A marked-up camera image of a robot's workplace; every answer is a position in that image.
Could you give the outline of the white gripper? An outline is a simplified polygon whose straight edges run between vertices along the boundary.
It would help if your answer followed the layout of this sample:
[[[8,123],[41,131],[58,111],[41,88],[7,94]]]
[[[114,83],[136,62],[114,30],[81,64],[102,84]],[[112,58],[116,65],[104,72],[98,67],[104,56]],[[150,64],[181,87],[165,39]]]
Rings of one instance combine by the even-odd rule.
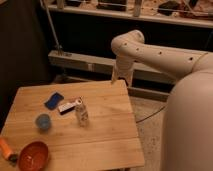
[[[113,66],[111,83],[115,83],[119,78],[124,79],[127,86],[132,86],[133,81],[133,62],[125,60],[117,60]]]

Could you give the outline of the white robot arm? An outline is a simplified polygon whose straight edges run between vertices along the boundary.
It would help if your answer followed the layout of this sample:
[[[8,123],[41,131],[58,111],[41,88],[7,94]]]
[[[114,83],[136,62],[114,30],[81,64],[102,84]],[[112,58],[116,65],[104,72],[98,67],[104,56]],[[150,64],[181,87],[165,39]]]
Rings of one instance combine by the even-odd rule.
[[[112,80],[141,62],[176,80],[165,107],[160,171],[213,171],[213,52],[148,45],[139,30],[112,39]]]

